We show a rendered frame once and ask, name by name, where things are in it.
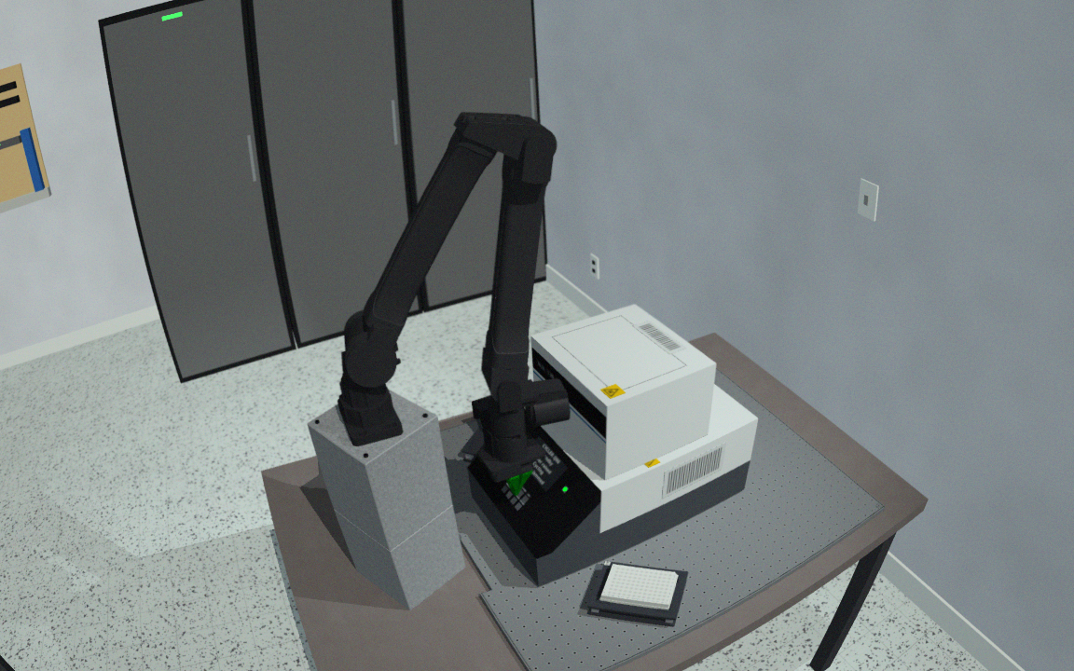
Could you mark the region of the white well pcr plate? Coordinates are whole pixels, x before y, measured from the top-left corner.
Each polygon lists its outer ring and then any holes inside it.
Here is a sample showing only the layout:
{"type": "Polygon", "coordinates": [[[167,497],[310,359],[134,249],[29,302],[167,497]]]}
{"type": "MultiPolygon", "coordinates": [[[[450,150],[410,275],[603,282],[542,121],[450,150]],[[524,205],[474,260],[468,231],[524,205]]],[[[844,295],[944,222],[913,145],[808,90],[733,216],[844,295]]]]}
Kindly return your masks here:
{"type": "Polygon", "coordinates": [[[669,609],[678,577],[672,570],[613,564],[599,600],[624,606],[669,609]]]}

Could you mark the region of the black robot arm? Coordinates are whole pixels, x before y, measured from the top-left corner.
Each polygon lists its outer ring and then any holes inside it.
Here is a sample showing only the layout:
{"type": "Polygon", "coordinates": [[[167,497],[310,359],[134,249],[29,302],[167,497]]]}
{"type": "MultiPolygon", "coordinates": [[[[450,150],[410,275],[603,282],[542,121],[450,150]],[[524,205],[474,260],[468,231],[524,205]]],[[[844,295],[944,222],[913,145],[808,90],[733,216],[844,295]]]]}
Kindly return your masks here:
{"type": "Polygon", "coordinates": [[[448,232],[499,150],[504,154],[502,209],[481,366],[491,395],[471,402],[485,448],[495,458],[491,431],[516,438],[526,428],[524,407],[533,426],[561,423],[571,415],[561,379],[528,379],[534,269],[556,137],[531,117],[494,112],[461,112],[453,126],[458,129],[393,248],[382,279],[364,310],[355,311],[345,324],[337,403],[354,446],[404,433],[384,386],[401,362],[396,341],[448,232]]]}

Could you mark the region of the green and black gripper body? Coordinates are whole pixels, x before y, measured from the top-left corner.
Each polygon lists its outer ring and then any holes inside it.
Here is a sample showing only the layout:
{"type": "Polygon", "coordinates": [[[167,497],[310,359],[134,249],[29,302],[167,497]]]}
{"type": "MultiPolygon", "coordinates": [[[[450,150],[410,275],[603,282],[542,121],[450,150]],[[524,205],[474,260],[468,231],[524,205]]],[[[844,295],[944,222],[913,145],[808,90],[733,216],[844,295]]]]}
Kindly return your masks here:
{"type": "Polygon", "coordinates": [[[494,483],[500,483],[517,475],[526,475],[532,469],[529,462],[545,460],[543,448],[534,441],[531,434],[526,433],[526,428],[516,438],[496,436],[493,431],[491,433],[493,433],[495,458],[485,447],[477,451],[477,457],[489,468],[489,475],[493,477],[494,483]]]}

